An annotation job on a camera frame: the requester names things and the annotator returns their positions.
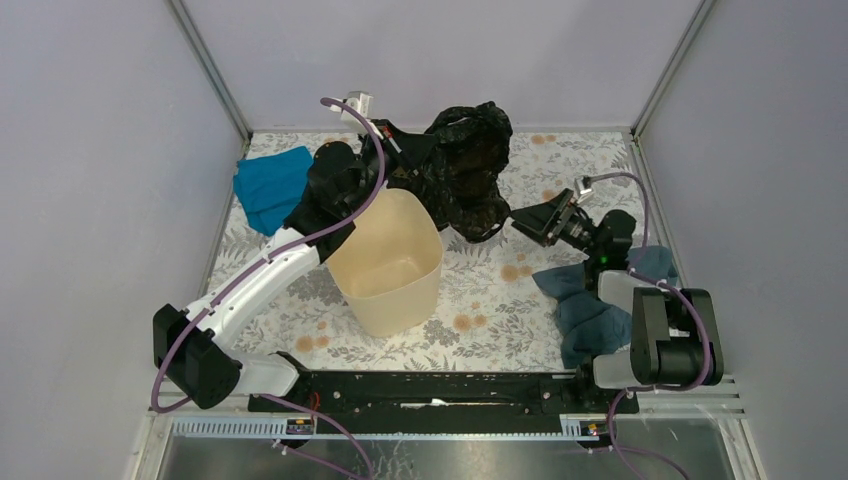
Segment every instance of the black plastic bag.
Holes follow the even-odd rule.
[[[414,193],[443,230],[450,225],[471,243],[503,228],[510,208],[498,191],[498,175],[509,163],[509,117],[494,102],[451,107],[425,133],[438,144],[418,175],[395,172],[389,188]]]

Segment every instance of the white wall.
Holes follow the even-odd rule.
[[[163,1],[5,0],[0,152],[0,478],[119,478],[239,139]]]
[[[519,126],[629,126],[699,0],[187,0],[248,123],[340,128],[349,90],[426,126],[495,100]]]
[[[848,478],[848,2],[720,1],[644,136],[771,480]]]

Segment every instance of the white plastic bin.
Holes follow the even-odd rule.
[[[415,195],[384,189],[327,266],[366,332],[394,335],[436,310],[444,247]]]

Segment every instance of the floral tablecloth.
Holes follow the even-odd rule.
[[[301,145],[314,154],[331,140],[358,143],[353,134],[257,133],[247,158]],[[575,177],[630,168],[620,133],[517,133],[510,147],[510,163],[499,183],[513,208],[548,200],[572,185]],[[641,200],[629,179],[597,184],[586,210],[598,221],[611,208],[636,217],[636,231],[641,231]],[[563,242],[541,248],[509,226],[476,245],[450,228],[441,238],[446,252],[439,304],[423,324],[388,338],[369,336],[321,266],[271,302],[234,348],[288,351],[313,369],[562,370],[562,337],[552,320],[555,302],[539,292],[530,276],[580,262],[584,256]],[[232,275],[265,241],[248,227],[235,200],[210,286]]]

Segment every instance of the teal cloth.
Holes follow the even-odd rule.
[[[311,166],[312,155],[306,147],[239,161],[233,191],[247,224],[263,235],[273,235],[300,203]]]
[[[628,260],[638,257],[639,248],[631,249]],[[676,285],[677,269],[671,250],[648,247],[636,270],[657,280]],[[533,280],[545,295],[558,300],[554,319],[562,333],[562,363],[577,368],[588,356],[614,353],[630,343],[633,319],[624,310],[604,303],[583,288],[583,264],[552,268],[533,274]]]

